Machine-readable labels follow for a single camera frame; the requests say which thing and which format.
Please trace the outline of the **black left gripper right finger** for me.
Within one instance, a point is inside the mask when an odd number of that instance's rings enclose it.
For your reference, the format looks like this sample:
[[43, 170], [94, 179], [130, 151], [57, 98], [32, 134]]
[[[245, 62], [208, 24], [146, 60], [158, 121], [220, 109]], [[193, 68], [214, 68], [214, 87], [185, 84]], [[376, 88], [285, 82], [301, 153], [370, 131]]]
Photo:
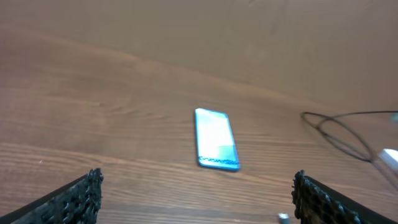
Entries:
[[397, 224], [321, 182], [297, 172], [293, 179], [292, 203], [301, 224]]

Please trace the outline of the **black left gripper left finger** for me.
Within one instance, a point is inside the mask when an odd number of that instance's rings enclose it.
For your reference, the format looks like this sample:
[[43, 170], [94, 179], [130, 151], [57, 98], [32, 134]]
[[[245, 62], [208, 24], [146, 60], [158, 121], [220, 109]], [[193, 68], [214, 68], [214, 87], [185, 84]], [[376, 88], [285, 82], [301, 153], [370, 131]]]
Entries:
[[101, 208], [100, 168], [1, 217], [1, 223], [95, 224]]

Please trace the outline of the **blue Galaxy smartphone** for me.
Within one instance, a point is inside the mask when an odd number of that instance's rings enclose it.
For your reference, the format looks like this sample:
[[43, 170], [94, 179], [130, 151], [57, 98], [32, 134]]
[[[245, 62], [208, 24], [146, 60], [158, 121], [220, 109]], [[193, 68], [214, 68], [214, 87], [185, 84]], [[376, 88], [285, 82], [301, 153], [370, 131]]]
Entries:
[[194, 110], [199, 165], [237, 172], [241, 165], [229, 116], [204, 108]]

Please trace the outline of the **white power strip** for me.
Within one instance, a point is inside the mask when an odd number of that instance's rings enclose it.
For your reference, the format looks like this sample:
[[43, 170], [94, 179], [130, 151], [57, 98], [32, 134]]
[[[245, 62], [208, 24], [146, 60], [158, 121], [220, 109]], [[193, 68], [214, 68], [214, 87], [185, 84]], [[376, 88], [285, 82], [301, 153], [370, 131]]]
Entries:
[[395, 175], [398, 174], [398, 151], [395, 149], [383, 149], [382, 152], [379, 154], [379, 158], [383, 163], [385, 163], [388, 168]]

